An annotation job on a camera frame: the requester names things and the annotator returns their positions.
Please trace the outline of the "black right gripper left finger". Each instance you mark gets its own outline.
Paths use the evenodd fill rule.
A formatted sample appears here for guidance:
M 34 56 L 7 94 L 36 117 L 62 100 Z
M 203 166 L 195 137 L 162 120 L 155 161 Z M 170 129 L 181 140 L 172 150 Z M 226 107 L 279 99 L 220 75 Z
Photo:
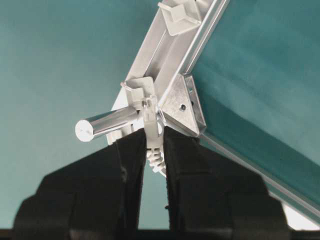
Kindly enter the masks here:
M 15 240 L 116 240 L 138 227 L 143 129 L 47 174 L 19 207 Z

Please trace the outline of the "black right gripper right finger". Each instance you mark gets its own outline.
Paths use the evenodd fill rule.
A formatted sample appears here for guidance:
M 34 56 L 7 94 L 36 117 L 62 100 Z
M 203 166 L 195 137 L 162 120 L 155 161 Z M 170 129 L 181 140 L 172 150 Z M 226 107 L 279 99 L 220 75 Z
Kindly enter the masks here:
M 170 127 L 164 160 L 171 230 L 197 239 L 287 239 L 283 207 L 257 173 Z

